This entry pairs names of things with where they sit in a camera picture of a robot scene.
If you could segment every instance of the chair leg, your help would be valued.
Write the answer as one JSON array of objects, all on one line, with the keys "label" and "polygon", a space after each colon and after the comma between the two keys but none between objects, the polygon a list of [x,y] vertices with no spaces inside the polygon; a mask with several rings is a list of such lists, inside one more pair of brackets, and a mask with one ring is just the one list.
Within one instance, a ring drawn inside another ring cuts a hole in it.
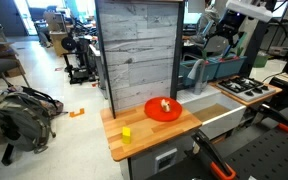
[{"label": "chair leg", "polygon": [[28,81],[27,81],[27,79],[26,79],[26,77],[25,77],[25,75],[23,74],[23,72],[22,72],[22,70],[21,70],[21,68],[20,67],[17,67],[18,68],[18,70],[20,71],[20,73],[21,73],[21,75],[22,75],[22,77],[23,77],[23,79],[24,79],[24,81],[25,81],[25,83],[26,83],[26,85],[27,85],[27,87],[31,87],[30,86],[30,84],[28,83]]},{"label": "chair leg", "polygon": [[6,84],[7,84],[8,87],[13,86],[13,84],[11,84],[10,82],[8,82],[8,81],[6,80],[6,77],[5,77],[4,73],[1,73],[1,75],[2,75],[2,79],[6,82]]}]

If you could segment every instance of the stovetop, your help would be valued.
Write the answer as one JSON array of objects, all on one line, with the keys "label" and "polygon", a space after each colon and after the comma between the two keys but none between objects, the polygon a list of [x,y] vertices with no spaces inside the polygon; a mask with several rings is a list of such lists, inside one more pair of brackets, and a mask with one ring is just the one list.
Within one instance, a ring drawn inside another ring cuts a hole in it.
[{"label": "stovetop", "polygon": [[275,92],[275,89],[265,86],[262,82],[245,77],[224,80],[217,86],[247,102]]}]

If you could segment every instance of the orange object on floor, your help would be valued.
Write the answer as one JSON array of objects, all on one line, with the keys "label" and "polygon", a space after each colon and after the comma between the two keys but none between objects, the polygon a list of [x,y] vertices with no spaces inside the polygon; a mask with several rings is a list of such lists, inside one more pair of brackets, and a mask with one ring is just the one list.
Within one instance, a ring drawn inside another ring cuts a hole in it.
[{"label": "orange object on floor", "polygon": [[85,113],[84,108],[81,108],[79,113],[75,114],[75,112],[70,112],[70,117],[73,118],[73,117],[76,117],[76,116],[80,116],[80,115],[82,115],[84,113]]},{"label": "orange object on floor", "polygon": [[[165,99],[165,101],[169,101],[170,112],[165,112],[163,110],[161,106],[161,101],[163,99]],[[174,121],[181,115],[182,106],[174,99],[168,97],[156,97],[146,102],[144,111],[148,117],[154,120],[167,122]]]}]

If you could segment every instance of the backpack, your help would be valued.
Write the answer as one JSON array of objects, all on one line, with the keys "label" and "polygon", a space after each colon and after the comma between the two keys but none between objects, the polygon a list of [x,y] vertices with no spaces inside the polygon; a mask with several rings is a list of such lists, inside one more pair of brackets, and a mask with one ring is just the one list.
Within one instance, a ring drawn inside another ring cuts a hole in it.
[{"label": "backpack", "polygon": [[7,92],[24,92],[34,98],[38,99],[42,105],[49,110],[51,116],[57,116],[62,113],[64,104],[59,100],[53,99],[48,94],[42,93],[32,88],[24,86],[11,86],[7,89]]},{"label": "backpack", "polygon": [[36,98],[22,92],[0,96],[0,132],[7,142],[20,150],[35,154],[47,149],[51,114]]}]

